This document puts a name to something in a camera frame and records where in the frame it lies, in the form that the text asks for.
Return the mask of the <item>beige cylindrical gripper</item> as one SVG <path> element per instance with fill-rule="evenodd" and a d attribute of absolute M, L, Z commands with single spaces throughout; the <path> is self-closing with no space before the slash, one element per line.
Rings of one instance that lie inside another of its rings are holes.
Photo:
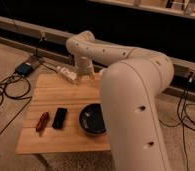
<path fill-rule="evenodd" d="M 84 56 L 75 57 L 75 67 L 77 70 L 77 84 L 81 83 L 82 76 L 80 75 L 89 75 L 90 79 L 95 80 L 94 67 L 92 60 Z"/>

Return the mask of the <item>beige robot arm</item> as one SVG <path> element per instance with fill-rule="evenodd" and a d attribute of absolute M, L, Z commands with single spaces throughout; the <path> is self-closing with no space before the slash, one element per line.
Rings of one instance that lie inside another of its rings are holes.
<path fill-rule="evenodd" d="M 77 68 L 96 61 L 101 71 L 100 101 L 116 171 L 172 171 L 155 97 L 174 76 L 170 58 L 140 47 L 101 44 L 89 31 L 67 39 Z"/>

